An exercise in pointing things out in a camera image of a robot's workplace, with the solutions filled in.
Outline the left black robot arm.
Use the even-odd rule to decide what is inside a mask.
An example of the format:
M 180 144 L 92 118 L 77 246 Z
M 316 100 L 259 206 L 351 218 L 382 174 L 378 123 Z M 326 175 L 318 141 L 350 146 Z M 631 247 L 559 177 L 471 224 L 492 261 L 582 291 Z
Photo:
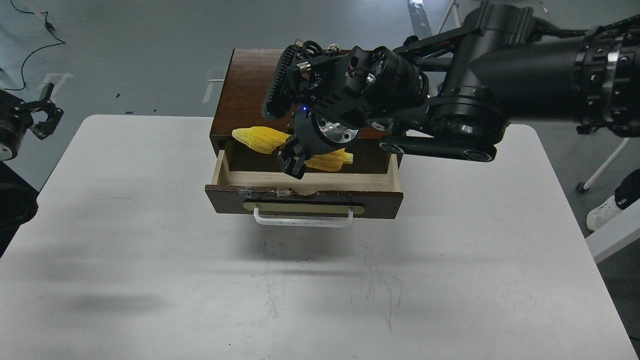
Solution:
M 18 156 L 27 130 L 38 139 L 51 136 L 64 114 L 51 100 L 55 85 L 48 82 L 41 98 L 25 102 L 4 90 L 0 96 L 0 253 L 4 255 L 14 235 L 36 215 L 39 191 L 6 162 Z

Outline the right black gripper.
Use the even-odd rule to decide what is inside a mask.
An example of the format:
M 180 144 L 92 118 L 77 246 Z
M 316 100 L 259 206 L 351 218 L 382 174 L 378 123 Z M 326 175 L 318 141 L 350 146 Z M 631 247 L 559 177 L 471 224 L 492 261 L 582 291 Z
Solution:
M 301 180 L 306 161 L 351 146 L 381 110 L 381 50 L 343 53 L 307 40 L 281 53 L 262 105 L 270 121 L 293 112 L 293 130 L 276 149 L 282 173 Z

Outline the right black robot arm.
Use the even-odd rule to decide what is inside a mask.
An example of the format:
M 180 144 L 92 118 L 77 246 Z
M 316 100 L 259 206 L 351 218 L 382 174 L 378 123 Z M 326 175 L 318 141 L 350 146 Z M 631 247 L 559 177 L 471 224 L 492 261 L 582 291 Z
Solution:
M 315 41 L 281 54 L 262 105 L 293 133 L 276 151 L 301 179 L 311 158 L 347 148 L 361 130 L 393 154 L 491 162 L 511 118 L 572 120 L 639 136 L 639 16 L 560 29 L 530 7 L 483 1 L 461 27 L 403 46 L 347 54 Z

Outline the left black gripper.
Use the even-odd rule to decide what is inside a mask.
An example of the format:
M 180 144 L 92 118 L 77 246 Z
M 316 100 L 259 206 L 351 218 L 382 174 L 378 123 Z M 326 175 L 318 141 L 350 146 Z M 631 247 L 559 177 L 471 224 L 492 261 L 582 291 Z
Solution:
M 64 110 L 51 100 L 54 88 L 52 82 L 46 83 L 40 99 L 30 102 L 0 91 L 0 161 L 9 161 L 18 155 L 27 129 L 41 141 L 55 132 Z M 36 123 L 32 114 L 39 112 L 44 112 L 46 119 Z

